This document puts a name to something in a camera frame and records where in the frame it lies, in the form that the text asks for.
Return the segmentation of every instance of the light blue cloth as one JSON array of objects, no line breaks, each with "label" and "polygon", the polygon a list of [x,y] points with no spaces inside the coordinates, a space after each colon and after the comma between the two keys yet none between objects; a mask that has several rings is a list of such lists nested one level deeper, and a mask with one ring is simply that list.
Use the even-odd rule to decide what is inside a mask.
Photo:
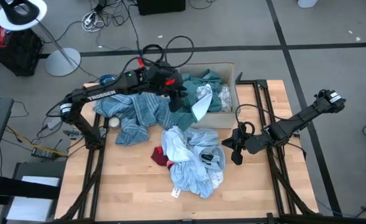
[{"label": "light blue cloth", "polygon": [[208,198],[223,180],[226,168],[224,150],[218,144],[218,133],[213,129],[188,128],[182,132],[177,126],[162,133],[163,153],[174,164],[170,176],[176,187]]},{"label": "light blue cloth", "polygon": [[165,129],[173,126],[168,99],[151,93],[114,95],[96,102],[93,110],[107,118],[117,116],[122,131],[116,144],[131,146],[148,141],[147,127],[160,124]]}]

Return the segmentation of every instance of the black floor stripe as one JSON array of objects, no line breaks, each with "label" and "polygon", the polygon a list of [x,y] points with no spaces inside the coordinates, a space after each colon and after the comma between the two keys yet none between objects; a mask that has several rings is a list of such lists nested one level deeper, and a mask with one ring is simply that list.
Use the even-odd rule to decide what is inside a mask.
[{"label": "black floor stripe", "polygon": [[[301,109],[304,109],[307,107],[306,98],[304,97],[303,89],[301,88],[299,78],[296,73],[295,66],[293,65],[292,58],[289,53],[288,46],[286,44],[285,37],[283,36],[281,25],[278,21],[277,13],[275,12],[274,5],[272,3],[272,0],[267,0],[268,9],[270,10],[270,14],[275,26],[275,30],[277,32],[278,39],[282,46],[283,55],[285,56],[286,64],[288,66],[290,76],[293,82],[293,86],[295,88],[297,97],[299,99],[300,107]],[[315,130],[314,124],[309,123],[308,125],[308,131],[311,138],[311,143],[314,147],[314,152],[316,156],[316,160],[319,166],[319,171],[321,172],[321,176],[324,182],[324,186],[326,189],[326,194],[329,199],[329,203],[331,205],[332,210],[335,212],[341,213],[341,209],[339,206],[339,202],[337,201],[336,193],[332,184],[331,176],[329,175],[329,171],[327,169],[327,165],[325,162],[324,154],[321,149],[321,145],[319,143],[318,135]]]},{"label": "black floor stripe", "polygon": [[[182,47],[168,49],[168,53],[190,53],[190,52],[222,52],[222,51],[242,51],[242,50],[281,50],[279,45],[251,45],[251,46],[216,46],[216,47]],[[159,54],[158,50],[148,50],[146,54]],[[118,55],[137,55],[136,50],[109,50],[104,52],[81,52],[81,57],[101,57]],[[40,58],[47,58],[49,54],[42,54]]]},{"label": "black floor stripe", "polygon": [[345,49],[366,47],[366,43],[287,45],[289,50]]},{"label": "black floor stripe", "polygon": [[[366,43],[347,43],[347,44],[302,44],[287,45],[288,50],[311,50],[311,49],[347,49],[364,48]],[[279,45],[237,45],[237,46],[214,46],[214,47],[189,47],[170,49],[169,53],[189,53],[189,52],[224,52],[224,51],[243,51],[243,50],[282,50]],[[156,50],[149,50],[147,54],[157,54]],[[136,50],[109,50],[104,52],[80,52],[81,57],[103,57],[119,55],[137,55]],[[41,54],[40,59],[47,58],[50,54]]]}]

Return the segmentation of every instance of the red cloth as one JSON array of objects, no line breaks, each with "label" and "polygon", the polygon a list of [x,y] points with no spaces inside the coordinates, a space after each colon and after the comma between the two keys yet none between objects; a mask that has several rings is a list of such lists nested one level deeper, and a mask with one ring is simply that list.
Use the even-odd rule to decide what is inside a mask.
[{"label": "red cloth", "polygon": [[169,160],[167,156],[163,155],[163,149],[160,146],[155,147],[155,149],[153,149],[151,159],[154,160],[160,166],[166,166]]}]

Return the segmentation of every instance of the floor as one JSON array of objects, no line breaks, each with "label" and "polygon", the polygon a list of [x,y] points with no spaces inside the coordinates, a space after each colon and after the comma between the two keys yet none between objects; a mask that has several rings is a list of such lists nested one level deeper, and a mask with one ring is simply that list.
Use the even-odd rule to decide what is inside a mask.
[{"label": "floor", "polygon": [[[55,37],[91,9],[89,0],[45,2],[48,13],[42,22]],[[191,2],[198,7],[207,4],[203,0]],[[302,131],[301,143],[308,152],[308,170],[319,202],[331,207],[315,152],[318,156],[322,152],[325,158],[342,213],[356,215],[360,206],[366,206],[366,137],[362,134],[366,125],[366,0],[320,0],[309,9],[299,8],[296,2],[218,0],[205,10],[196,10],[187,4],[183,12],[151,16],[140,16],[133,7],[131,16],[140,46],[165,46],[172,37],[187,35],[197,47],[192,62],[231,61],[236,64],[237,73],[244,73],[244,79],[284,80],[293,112],[312,103],[313,95],[323,88],[336,90],[346,98],[343,111],[316,118],[316,131],[311,128],[310,132]],[[34,31],[44,36],[37,27]],[[132,56],[99,47],[98,35],[74,24],[58,43],[81,52],[81,67],[87,72],[97,76],[118,73]],[[98,43],[110,49],[122,46],[135,49],[131,23],[103,29]],[[188,43],[176,41],[170,47],[184,48]],[[43,54],[54,50],[53,45],[47,44]],[[187,53],[174,53],[169,59],[179,63],[187,56]],[[24,102],[30,113],[23,118],[10,119],[9,126],[34,138],[45,112],[54,103],[94,79],[80,69],[62,78],[51,77],[45,71],[45,59],[39,61],[32,77],[15,77],[0,65],[0,97]],[[15,105],[12,112],[18,115],[24,111],[20,105]],[[4,138],[14,140],[8,133]],[[61,138],[64,140],[58,148],[65,149],[69,142],[62,133],[44,139],[42,145],[53,147]],[[1,146],[2,171],[7,177],[12,175],[17,162],[38,161],[21,148],[6,142]],[[329,194],[333,194],[330,185],[326,185]],[[321,204],[319,209],[325,215],[332,215]]]}]

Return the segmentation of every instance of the yellow cable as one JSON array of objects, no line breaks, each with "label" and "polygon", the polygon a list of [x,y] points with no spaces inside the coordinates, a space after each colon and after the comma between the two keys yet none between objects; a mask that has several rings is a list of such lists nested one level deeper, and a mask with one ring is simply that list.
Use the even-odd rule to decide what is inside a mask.
[{"label": "yellow cable", "polygon": [[38,146],[38,145],[35,145],[35,144],[32,144],[29,139],[27,139],[25,136],[23,136],[22,134],[18,133],[17,131],[13,130],[12,128],[10,128],[9,126],[6,126],[6,128],[9,128],[11,132],[15,133],[17,136],[19,136],[21,138],[22,141],[24,141],[25,143],[27,143],[28,145],[30,145],[31,147],[35,147],[37,149],[41,149],[41,150],[45,150],[45,151],[50,151],[50,152],[54,152],[58,155],[61,155],[61,156],[68,156],[67,153],[64,153],[64,152],[58,152],[56,150],[53,150],[53,149],[49,149],[47,147],[43,147],[43,146]]}]

